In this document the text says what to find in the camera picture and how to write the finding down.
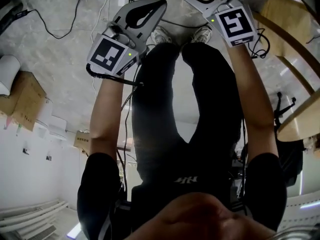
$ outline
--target leg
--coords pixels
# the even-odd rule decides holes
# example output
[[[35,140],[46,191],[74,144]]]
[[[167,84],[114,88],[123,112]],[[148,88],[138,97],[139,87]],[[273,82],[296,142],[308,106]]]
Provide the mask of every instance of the leg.
[[[178,134],[172,107],[172,78],[179,48],[158,44],[144,59],[132,97],[132,129],[137,170],[143,181],[158,175],[186,143]]]
[[[235,74],[217,49],[202,42],[187,44],[182,56],[193,71],[200,113],[190,145],[227,165],[239,141],[243,117]]]

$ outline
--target marble floor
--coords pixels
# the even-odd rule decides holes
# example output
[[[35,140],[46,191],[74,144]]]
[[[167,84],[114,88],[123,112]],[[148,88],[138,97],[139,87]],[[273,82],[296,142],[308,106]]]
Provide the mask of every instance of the marble floor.
[[[38,9],[47,24],[48,29],[57,36],[62,36],[70,29],[77,0],[21,0],[25,9]],[[266,0],[246,0],[251,8],[259,11]],[[314,8],[314,0],[305,0]],[[106,28],[108,20],[123,6],[126,0],[108,0],[101,12],[100,21],[97,24],[93,36]],[[61,40],[54,39],[46,31],[39,16],[32,12],[26,17],[15,21],[0,36],[0,55],[15,55],[21,62],[23,71],[31,71],[40,82],[47,96],[53,101],[53,115],[67,120],[67,130],[75,132],[89,128],[90,116],[95,102],[95,90],[93,79],[85,69],[86,58],[91,48],[90,33],[98,17],[99,9],[104,0],[81,0],[77,17],[72,32]],[[182,0],[167,0],[168,7],[164,19],[188,26],[198,26],[204,23],[201,14]],[[165,22],[160,23],[172,33],[179,43],[183,43],[192,34],[193,29],[175,26]],[[315,23],[311,36],[318,34],[319,26]],[[209,45],[219,49],[228,62],[230,62],[227,50],[221,36],[213,31]],[[320,60],[320,39],[307,45],[312,54]],[[320,87],[320,80],[301,58],[292,57],[289,60],[306,77],[311,86],[316,90]],[[289,99],[296,97],[296,109],[307,98],[304,90],[292,73],[274,56],[268,55],[265,59],[254,60],[261,75],[271,102],[276,106],[277,95],[281,91]],[[127,79],[132,79],[134,68],[126,73]],[[176,70],[173,79],[173,108],[177,122],[189,125],[189,129],[195,129],[199,119],[199,111],[196,98],[191,86],[192,71],[179,57],[176,62]],[[94,81],[94,87],[99,90],[100,79]],[[131,88],[124,89],[123,100],[131,92]],[[128,111],[124,110],[121,121],[119,141],[124,137],[124,117]],[[128,120],[128,137],[132,137],[131,120]]]

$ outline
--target sneaker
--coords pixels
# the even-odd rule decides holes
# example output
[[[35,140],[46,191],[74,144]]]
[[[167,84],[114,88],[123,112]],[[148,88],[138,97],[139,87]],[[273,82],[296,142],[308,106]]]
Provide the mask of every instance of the sneaker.
[[[198,28],[191,37],[191,43],[204,43],[207,44],[212,36],[212,29],[208,26]]]
[[[151,33],[151,39],[155,45],[162,43],[173,43],[169,32],[165,30],[162,26],[157,26],[155,28],[155,30]]]

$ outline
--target black t-shirt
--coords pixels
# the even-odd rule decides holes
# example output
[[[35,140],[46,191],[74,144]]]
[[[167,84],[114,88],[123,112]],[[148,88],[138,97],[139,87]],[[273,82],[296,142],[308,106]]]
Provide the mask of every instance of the black t-shirt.
[[[117,163],[107,154],[89,156],[78,191],[77,211],[88,239],[121,240],[153,218],[175,198],[192,192],[217,197],[233,212],[244,205],[230,201],[230,184],[224,172],[181,166],[155,181],[132,189],[131,203],[123,201]],[[246,170],[244,204],[253,219],[277,230],[287,202],[287,189],[279,159],[260,154]]]

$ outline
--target person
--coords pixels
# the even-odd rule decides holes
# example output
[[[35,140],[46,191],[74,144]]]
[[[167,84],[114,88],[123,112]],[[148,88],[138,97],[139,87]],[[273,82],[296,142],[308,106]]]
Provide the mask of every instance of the person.
[[[274,113],[245,45],[229,48],[233,70],[198,29],[181,55],[193,71],[199,121],[186,143],[173,112],[172,79],[180,48],[158,26],[132,97],[137,171],[131,203],[121,188],[117,140],[123,84],[102,81],[90,122],[91,147],[78,190],[81,228],[90,240],[264,240],[287,202]],[[248,167],[243,201],[231,200],[229,169],[244,116]]]

